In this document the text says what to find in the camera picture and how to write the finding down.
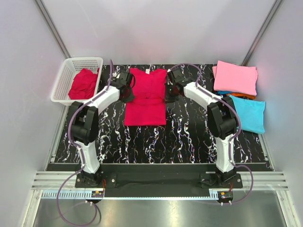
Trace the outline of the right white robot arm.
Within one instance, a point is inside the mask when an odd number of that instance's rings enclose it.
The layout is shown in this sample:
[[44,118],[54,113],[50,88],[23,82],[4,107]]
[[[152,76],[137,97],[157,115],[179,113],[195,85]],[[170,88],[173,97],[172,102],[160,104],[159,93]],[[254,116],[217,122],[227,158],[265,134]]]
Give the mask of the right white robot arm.
[[174,102],[182,95],[207,111],[207,127],[215,138],[217,159],[215,173],[201,177],[201,186],[230,187],[237,174],[233,148],[234,138],[238,136],[241,125],[233,100],[208,91],[193,78],[186,78],[180,69],[169,69],[167,77],[165,102]]

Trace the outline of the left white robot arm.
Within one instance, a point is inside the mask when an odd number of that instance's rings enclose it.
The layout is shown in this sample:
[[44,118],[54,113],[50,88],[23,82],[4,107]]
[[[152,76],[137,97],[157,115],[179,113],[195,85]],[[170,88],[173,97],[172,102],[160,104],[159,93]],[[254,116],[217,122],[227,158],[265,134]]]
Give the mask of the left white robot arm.
[[75,101],[71,105],[67,134],[80,156],[80,170],[76,174],[91,187],[98,187],[104,182],[95,146],[99,115],[118,100],[124,103],[133,101],[134,85],[134,75],[122,71],[114,79],[109,78],[108,84],[92,98],[84,102]]

